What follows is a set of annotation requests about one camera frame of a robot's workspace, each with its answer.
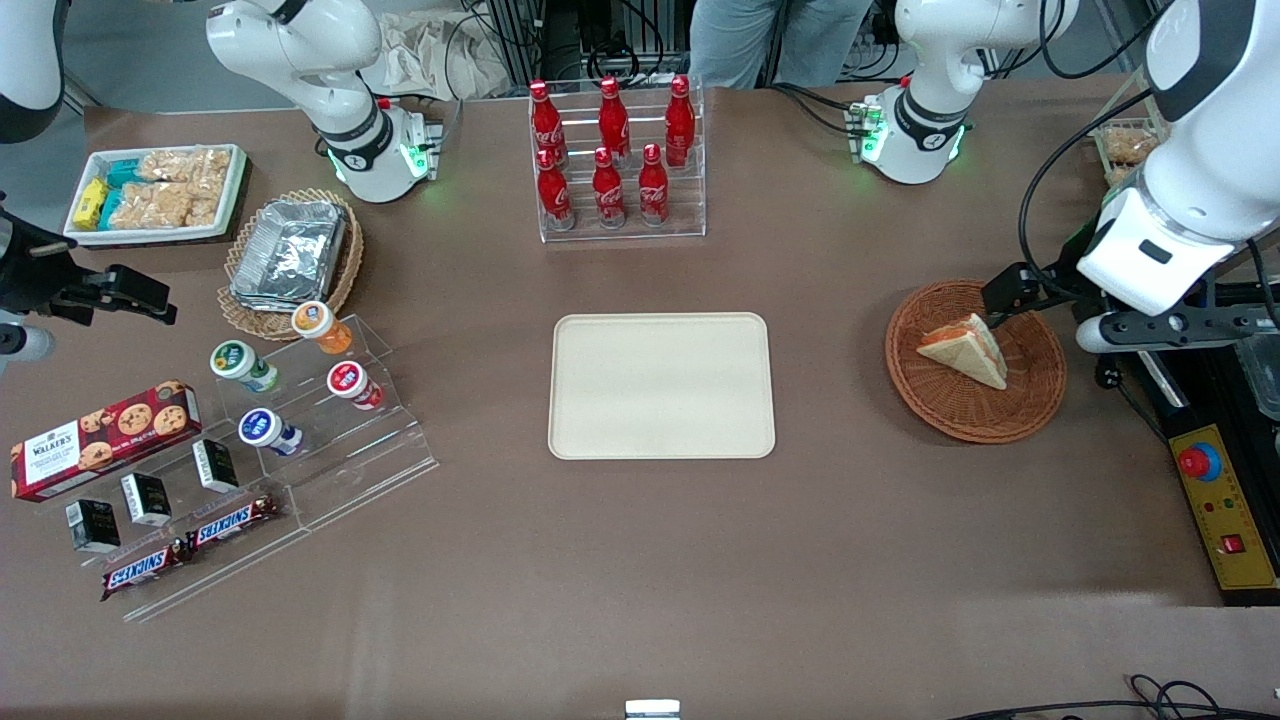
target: coca-cola bottle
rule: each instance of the coca-cola bottle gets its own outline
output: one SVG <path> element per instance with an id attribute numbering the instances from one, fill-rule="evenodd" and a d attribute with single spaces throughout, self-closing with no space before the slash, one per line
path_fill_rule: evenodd
<path id="1" fill-rule="evenodd" d="M 550 94 L 547 92 L 547 83 L 535 79 L 529 83 L 529 96 L 534 99 L 534 110 L 530 122 L 534 124 L 534 141 L 538 150 L 550 150 L 557 167 L 562 167 L 568 159 L 568 147 L 564 145 L 564 126 L 559 119 L 559 110 L 552 104 Z"/>
<path id="2" fill-rule="evenodd" d="M 613 164 L 626 168 L 631 160 L 631 122 L 618 99 L 618 78 L 600 81 L 600 143 L 609 151 Z"/>
<path id="3" fill-rule="evenodd" d="M 614 229 L 627 222 L 627 211 L 622 206 L 622 176 L 613 167 L 613 154 L 608 147 L 595 149 L 595 176 L 591 178 L 595 188 L 595 209 L 600 213 L 600 225 Z"/>
<path id="4" fill-rule="evenodd" d="M 556 168 L 550 150 L 538 151 L 538 199 L 547 211 L 547 229 L 564 232 L 573 228 L 573 205 L 568 200 L 568 183 Z"/>
<path id="5" fill-rule="evenodd" d="M 684 168 L 694 147 L 694 105 L 689 101 L 689 76 L 671 81 L 671 102 L 667 104 L 667 164 Z"/>
<path id="6" fill-rule="evenodd" d="M 662 167 L 662 149 L 657 142 L 644 146 L 644 168 L 640 168 L 640 218 L 644 224 L 658 227 L 667 222 L 667 169 Z"/>

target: yellow control panel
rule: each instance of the yellow control panel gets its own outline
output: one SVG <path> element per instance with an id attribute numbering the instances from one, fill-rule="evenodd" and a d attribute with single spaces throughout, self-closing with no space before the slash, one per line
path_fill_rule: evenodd
<path id="1" fill-rule="evenodd" d="M 1280 587 L 1217 425 L 1171 438 L 1169 447 L 1219 587 L 1224 591 Z"/>

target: aluminum foil container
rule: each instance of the aluminum foil container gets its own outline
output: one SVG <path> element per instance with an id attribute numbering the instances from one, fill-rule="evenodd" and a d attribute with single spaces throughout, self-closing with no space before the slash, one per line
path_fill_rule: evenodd
<path id="1" fill-rule="evenodd" d="M 269 313 L 328 300 L 346 229 L 346 210 L 332 202 L 268 204 L 244 243 L 232 296 L 250 310 Z"/>

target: jeans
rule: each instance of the jeans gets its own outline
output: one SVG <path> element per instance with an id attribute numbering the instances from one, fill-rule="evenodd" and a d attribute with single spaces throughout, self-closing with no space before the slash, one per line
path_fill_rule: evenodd
<path id="1" fill-rule="evenodd" d="M 783 0 L 698 0 L 689 31 L 689 74 L 703 85 L 755 87 Z M 833 85 L 872 0 L 791 0 L 776 82 Z"/>

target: table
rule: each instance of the table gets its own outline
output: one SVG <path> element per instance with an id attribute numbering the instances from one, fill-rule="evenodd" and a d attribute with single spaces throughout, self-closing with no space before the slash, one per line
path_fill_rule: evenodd
<path id="1" fill-rule="evenodd" d="M 714 91 L 705 241 L 612 251 L 538 242 L 524 101 L 467 105 L 439 182 L 357 205 L 349 302 L 396 348 L 442 468 L 142 626 L 42 562 L 64 528 L 0 503 L 0 702 L 76 719 L 563 719 L 677 697 L 694 720 L 947 717 L 1121 697 L 1146 671 L 1274 711 L 1280 615 L 1216 606 L 1167 451 L 1094 387 L 1089 356 L 1064 341 L 1061 411 L 1006 447 L 927 427 L 883 368 L 910 290 L 1016 259 L 1027 181 L 1115 86 L 989 83 L 963 154 L 922 187 L 852 165 L 781 96 Z M 250 208 L 340 190 L 296 111 L 87 122 L 93 149 L 239 143 Z M 1060 163 L 1034 205 L 1042 256 L 1103 190 L 1087 149 Z M 207 354 L 233 336 L 215 304 L 224 252 L 82 258 L 170 283 L 178 325 L 55 325 L 51 360 L 0 379 L 0 437 L 174 375 L 211 391 Z M 769 325 L 771 456 L 552 457 L 561 316 L 713 310 Z M 1070 337 L 1065 311 L 1051 322 Z"/>

